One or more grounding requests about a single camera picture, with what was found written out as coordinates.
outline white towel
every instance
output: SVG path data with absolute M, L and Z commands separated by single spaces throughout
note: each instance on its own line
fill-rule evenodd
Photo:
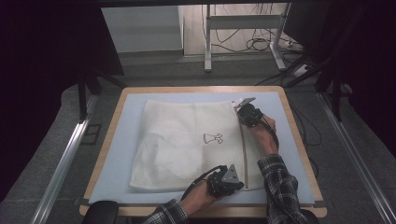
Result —
M 234 164 L 246 189 L 261 188 L 256 163 L 261 153 L 241 127 L 231 102 L 147 101 L 130 186 L 153 192 L 185 190 L 213 167 Z

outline sleeve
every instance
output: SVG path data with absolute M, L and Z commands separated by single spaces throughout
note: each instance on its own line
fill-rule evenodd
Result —
M 257 163 L 264 176 L 264 187 L 268 195 L 268 223 L 294 223 L 274 199 L 294 217 L 297 223 L 307 223 L 306 218 L 301 213 L 297 197 L 298 181 L 289 173 L 282 157 L 267 155 Z
M 164 203 L 158 206 L 154 213 L 146 217 L 142 223 L 164 223 L 164 224 L 177 224 L 183 223 L 187 220 L 187 214 L 180 204 L 175 200 Z

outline black drawing on cloth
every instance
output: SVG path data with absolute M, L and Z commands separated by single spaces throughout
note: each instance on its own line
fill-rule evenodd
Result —
M 222 137 L 221 133 L 218 133 L 217 135 L 204 133 L 204 142 L 205 142 L 205 144 L 208 144 L 209 142 L 212 142 L 212 141 L 218 141 L 218 143 L 221 144 L 223 142 L 221 137 Z

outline person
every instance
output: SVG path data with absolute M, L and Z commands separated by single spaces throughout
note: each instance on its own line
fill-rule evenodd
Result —
M 276 122 L 273 119 L 265 115 L 262 119 L 276 132 Z M 288 172 L 285 163 L 279 156 L 273 136 L 262 125 L 249 129 L 264 153 L 257 163 L 264 176 L 264 187 L 268 196 L 268 223 L 308 223 L 300 209 L 297 197 L 297 179 Z M 208 193 L 206 182 L 203 180 L 191 190 L 184 200 L 178 202 L 173 199 L 160 205 L 142 223 L 182 223 L 189 216 L 206 209 L 216 200 Z

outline wall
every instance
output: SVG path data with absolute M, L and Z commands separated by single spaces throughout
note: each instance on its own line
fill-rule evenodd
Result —
M 118 53 L 177 50 L 182 45 L 179 7 L 102 8 Z

